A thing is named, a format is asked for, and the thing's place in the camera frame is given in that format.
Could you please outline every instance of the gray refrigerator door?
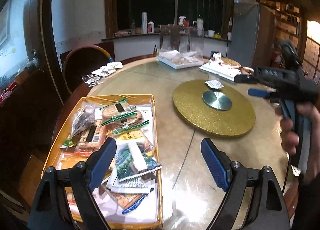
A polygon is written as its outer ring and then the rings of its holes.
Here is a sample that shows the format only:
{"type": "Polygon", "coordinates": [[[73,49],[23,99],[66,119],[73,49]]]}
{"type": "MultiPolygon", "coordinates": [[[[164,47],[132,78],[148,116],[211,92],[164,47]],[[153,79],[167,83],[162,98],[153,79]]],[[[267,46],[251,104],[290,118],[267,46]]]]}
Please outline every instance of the gray refrigerator door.
{"type": "Polygon", "coordinates": [[[259,27],[259,4],[238,3],[234,5],[232,42],[227,57],[250,67],[255,52],[259,27]]]}

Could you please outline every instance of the silver metal disc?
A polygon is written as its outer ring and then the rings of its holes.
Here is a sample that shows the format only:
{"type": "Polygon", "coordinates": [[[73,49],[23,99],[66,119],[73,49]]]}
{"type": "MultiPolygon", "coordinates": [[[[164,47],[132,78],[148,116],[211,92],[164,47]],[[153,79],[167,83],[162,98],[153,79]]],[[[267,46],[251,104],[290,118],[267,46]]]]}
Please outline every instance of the silver metal disc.
{"type": "Polygon", "coordinates": [[[206,91],[202,94],[204,103],[217,110],[229,110],[232,102],[224,93],[219,91],[206,91]]]}

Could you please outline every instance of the black sleeve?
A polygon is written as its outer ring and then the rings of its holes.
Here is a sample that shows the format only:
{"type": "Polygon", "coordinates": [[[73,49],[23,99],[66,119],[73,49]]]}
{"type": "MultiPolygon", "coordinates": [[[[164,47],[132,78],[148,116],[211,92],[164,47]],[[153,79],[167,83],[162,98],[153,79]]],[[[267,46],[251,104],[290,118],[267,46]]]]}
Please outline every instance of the black sleeve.
{"type": "Polygon", "coordinates": [[[291,229],[318,229],[320,226],[320,173],[309,185],[300,184],[298,192],[298,205],[291,229]]]}

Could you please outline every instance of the glass tabletop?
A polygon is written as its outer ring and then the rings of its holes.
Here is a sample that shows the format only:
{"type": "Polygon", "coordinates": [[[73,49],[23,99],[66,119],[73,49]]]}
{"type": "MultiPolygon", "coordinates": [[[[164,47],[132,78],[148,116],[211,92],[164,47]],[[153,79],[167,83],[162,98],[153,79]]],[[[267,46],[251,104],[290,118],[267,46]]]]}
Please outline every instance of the glass tabletop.
{"type": "MultiPolygon", "coordinates": [[[[163,189],[163,229],[206,229],[225,195],[218,188],[201,155],[202,139],[209,137],[231,160],[248,168],[269,165],[282,188],[288,158],[281,148],[280,118],[265,100],[247,94],[252,85],[234,84],[205,73],[199,67],[175,70],[156,59],[127,64],[90,96],[111,94],[152,94],[155,98],[157,140],[163,189]],[[218,137],[195,128],[175,110],[172,96],[181,83],[195,80],[219,80],[243,94],[252,104],[256,121],[241,137],[218,137]]],[[[250,201],[247,188],[233,226],[241,227],[250,201]]]]}

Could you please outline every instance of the barcode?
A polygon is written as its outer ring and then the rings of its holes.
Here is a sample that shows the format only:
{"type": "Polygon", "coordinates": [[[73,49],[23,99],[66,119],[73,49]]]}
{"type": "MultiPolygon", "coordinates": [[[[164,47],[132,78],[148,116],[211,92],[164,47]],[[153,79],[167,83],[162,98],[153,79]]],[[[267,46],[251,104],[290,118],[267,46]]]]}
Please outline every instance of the barcode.
{"type": "Polygon", "coordinates": [[[100,134],[96,134],[93,139],[92,139],[92,142],[99,142],[99,139],[100,139],[100,134]]]}

